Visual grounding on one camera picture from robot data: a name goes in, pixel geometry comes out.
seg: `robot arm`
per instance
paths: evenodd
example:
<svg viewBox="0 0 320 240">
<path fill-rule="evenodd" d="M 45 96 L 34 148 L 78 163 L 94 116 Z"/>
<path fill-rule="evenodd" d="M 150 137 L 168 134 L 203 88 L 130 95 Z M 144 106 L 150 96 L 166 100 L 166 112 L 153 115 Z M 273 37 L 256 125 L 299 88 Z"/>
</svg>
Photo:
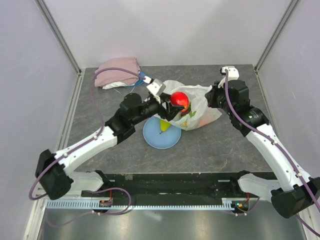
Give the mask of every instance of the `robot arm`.
<svg viewBox="0 0 320 240">
<path fill-rule="evenodd" d="M 226 71 L 230 74 L 238 72 L 233 66 L 224 67 L 220 72 L 225 74 Z M 297 164 L 278 139 L 267 117 L 259 108 L 250 105 L 249 89 L 245 82 L 237 79 L 237 76 L 234 76 L 228 84 L 228 93 L 235 112 L 247 124 L 271 137 L 273 142 L 247 128 L 236 118 L 227 102 L 225 89 L 221 88 L 224 86 L 225 78 L 222 79 L 222 84 L 215 82 L 212 89 L 206 93 L 208 106 L 223 109 L 229 115 L 232 125 L 258 149 L 277 178 L 277 180 L 266 180 L 245 172 L 237 180 L 240 190 L 271 202 L 280 215 L 289 218 L 313 204 L 300 177 L 305 180 L 316 198 L 320 195 L 320 177 L 311 178 L 309 173 Z M 299 170 L 299 175 L 275 143 L 289 154 Z"/>
<path fill-rule="evenodd" d="M 50 164 L 57 162 L 39 180 L 51 200 L 67 193 L 98 190 L 104 183 L 102 173 L 74 170 L 94 155 L 126 140 L 135 132 L 135 125 L 143 120 L 158 114 L 171 121 L 184 109 L 172 105 L 170 95 L 163 93 L 166 86 L 161 81 L 151 78 L 144 81 L 149 84 L 147 89 L 150 92 L 146 101 L 142 101 L 139 94 L 130 93 L 102 128 L 65 149 L 55 153 L 47 149 L 40 154 L 35 173 L 37 178 Z"/>
</svg>

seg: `red fruit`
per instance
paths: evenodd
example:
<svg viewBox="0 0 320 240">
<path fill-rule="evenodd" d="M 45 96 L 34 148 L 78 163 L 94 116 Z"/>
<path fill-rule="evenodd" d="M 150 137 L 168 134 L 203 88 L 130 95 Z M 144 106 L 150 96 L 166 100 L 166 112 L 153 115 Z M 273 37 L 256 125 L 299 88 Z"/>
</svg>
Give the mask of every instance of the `red fruit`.
<svg viewBox="0 0 320 240">
<path fill-rule="evenodd" d="M 181 112 L 184 112 L 188 109 L 189 107 L 189 99 L 188 96 L 181 92 L 181 91 L 176 91 L 171 94 L 170 101 L 172 105 L 178 105 L 178 106 L 183 106 L 184 109 L 181 110 Z"/>
</svg>

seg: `folded cloth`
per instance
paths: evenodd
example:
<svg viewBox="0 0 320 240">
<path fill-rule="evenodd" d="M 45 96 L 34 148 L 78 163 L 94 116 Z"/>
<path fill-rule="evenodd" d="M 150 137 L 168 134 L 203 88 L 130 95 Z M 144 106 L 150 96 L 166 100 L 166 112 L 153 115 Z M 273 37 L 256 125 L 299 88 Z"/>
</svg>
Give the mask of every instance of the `folded cloth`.
<svg viewBox="0 0 320 240">
<path fill-rule="evenodd" d="M 147 76 L 144 72 L 140 71 L 139 75 L 142 77 Z M 134 84 L 132 85 L 127 85 L 125 83 L 123 83 L 122 81 L 114 81 L 112 83 L 106 84 L 104 86 L 102 86 L 103 89 L 113 89 L 113 88 L 119 88 L 119 87 L 126 87 L 126 88 L 133 88 L 133 87 L 137 87 L 144 84 L 144 81 L 142 80 L 142 78 L 140 78 L 138 81 L 136 81 Z"/>
<path fill-rule="evenodd" d="M 129 71 L 132 71 L 136 74 L 139 73 L 140 67 L 138 65 L 137 59 L 135 57 L 119 57 L 113 58 L 105 63 L 103 63 L 96 71 L 105 69 L 105 68 L 122 68 Z M 130 73 L 119 71 L 119 70 L 109 70 L 100 73 L 95 81 L 94 85 L 96 87 L 102 87 L 114 82 L 123 82 L 126 85 L 133 85 L 136 83 L 138 78 Z"/>
</svg>

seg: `gray table surface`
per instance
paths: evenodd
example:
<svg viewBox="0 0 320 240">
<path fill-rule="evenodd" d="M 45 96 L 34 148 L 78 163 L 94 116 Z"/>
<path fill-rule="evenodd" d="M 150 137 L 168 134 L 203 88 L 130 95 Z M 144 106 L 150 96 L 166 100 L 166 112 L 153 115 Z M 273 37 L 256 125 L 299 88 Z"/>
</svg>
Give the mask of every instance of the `gray table surface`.
<svg viewBox="0 0 320 240">
<path fill-rule="evenodd" d="M 222 79 L 221 65 L 144 66 L 141 70 L 161 81 L 177 80 L 185 85 L 209 86 Z M 267 108 L 252 65 L 236 65 L 240 80 L 249 87 L 251 104 L 266 115 Z M 100 122 L 90 96 L 96 68 L 85 71 L 68 145 L 90 135 Z M 119 108 L 120 102 L 131 88 L 104 90 L 95 88 L 96 102 L 108 120 Z M 144 85 L 133 90 L 146 98 Z M 101 170 L 104 173 L 183 173 L 183 172 L 251 172 L 270 171 L 270 167 L 255 147 L 234 129 L 228 116 L 222 116 L 201 128 L 182 131 L 179 142 L 165 150 L 155 149 L 144 140 L 145 122 L 136 125 L 136 132 L 121 144 L 106 149 L 77 168 L 78 172 Z"/>
</svg>

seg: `pink towel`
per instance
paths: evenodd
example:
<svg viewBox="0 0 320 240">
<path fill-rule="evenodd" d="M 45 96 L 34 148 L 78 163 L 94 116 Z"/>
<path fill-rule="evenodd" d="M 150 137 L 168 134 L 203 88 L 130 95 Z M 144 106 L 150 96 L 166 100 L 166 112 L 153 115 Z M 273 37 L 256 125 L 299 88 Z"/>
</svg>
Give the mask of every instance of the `pink towel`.
<svg viewBox="0 0 320 240">
<path fill-rule="evenodd" d="M 129 71 L 132 71 L 136 74 L 139 73 L 140 67 L 138 65 L 137 59 L 135 57 L 120 57 L 113 58 L 105 63 L 103 63 L 96 71 L 105 68 L 122 68 Z M 94 85 L 96 87 L 102 87 L 104 85 L 114 83 L 114 82 L 123 82 L 127 85 L 134 84 L 138 78 L 136 76 L 131 75 L 130 73 L 118 70 L 109 70 L 100 73 L 94 81 Z"/>
</svg>

